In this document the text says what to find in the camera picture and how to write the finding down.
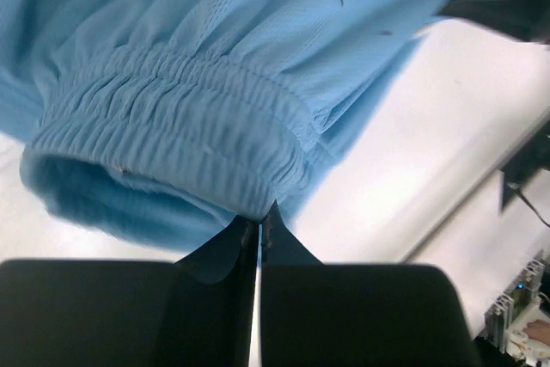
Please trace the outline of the light blue mesh shorts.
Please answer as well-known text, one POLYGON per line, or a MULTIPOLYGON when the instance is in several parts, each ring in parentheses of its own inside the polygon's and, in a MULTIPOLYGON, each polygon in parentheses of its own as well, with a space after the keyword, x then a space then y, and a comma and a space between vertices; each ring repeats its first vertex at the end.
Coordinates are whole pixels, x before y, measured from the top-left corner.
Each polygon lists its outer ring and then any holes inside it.
POLYGON ((1 0, 1 129, 54 216, 193 249, 292 219, 449 0, 1 0))

